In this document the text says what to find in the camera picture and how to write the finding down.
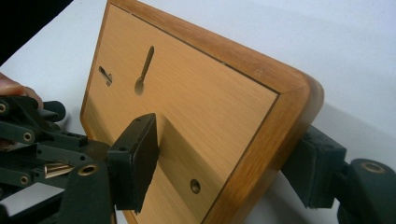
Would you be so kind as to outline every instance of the white background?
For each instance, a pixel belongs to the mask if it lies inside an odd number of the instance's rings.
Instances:
[[[347,148],[346,161],[372,159],[396,170],[395,1],[143,2],[315,78],[326,98],[314,126]],[[79,110],[105,3],[75,0],[0,68],[45,101],[64,103],[65,125],[74,133],[84,133]],[[31,190],[35,196],[51,191],[42,186]],[[26,194],[6,203],[12,214],[32,200]],[[279,174],[246,223],[337,223],[337,206],[304,209]]]

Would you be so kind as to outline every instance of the light wood panel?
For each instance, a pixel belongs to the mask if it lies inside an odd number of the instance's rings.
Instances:
[[[112,144],[134,118],[157,114],[160,158],[141,214],[126,212],[131,221],[239,222],[322,97],[315,80],[285,64],[136,1],[110,1],[81,122]]]

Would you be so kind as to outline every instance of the clamp jaw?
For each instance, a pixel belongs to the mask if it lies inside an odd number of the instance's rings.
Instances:
[[[46,102],[39,109],[37,101],[26,96],[0,97],[0,138],[25,145],[0,151],[0,200],[39,182],[65,189],[44,204],[60,206],[44,219],[56,214],[57,223],[92,222],[100,209],[106,218],[94,223],[110,223],[114,205],[139,213],[159,157],[155,114],[134,119],[112,147],[62,131],[55,122],[64,114],[59,102]],[[43,214],[36,209],[30,215]],[[2,224],[32,218],[2,214]]]

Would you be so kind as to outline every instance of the wooden board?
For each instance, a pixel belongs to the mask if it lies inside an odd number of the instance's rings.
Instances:
[[[156,113],[160,158],[142,212],[124,212],[132,223],[240,223],[322,101],[314,79],[283,63],[142,3],[114,0],[81,122],[90,138],[111,145],[134,118]]]

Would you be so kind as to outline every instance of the wooden frame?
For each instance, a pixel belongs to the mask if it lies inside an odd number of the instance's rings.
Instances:
[[[128,221],[241,223],[323,95],[313,78],[257,51],[137,1],[110,0],[81,122],[90,138],[112,144],[135,117],[159,117],[156,174],[142,213],[124,211]]]

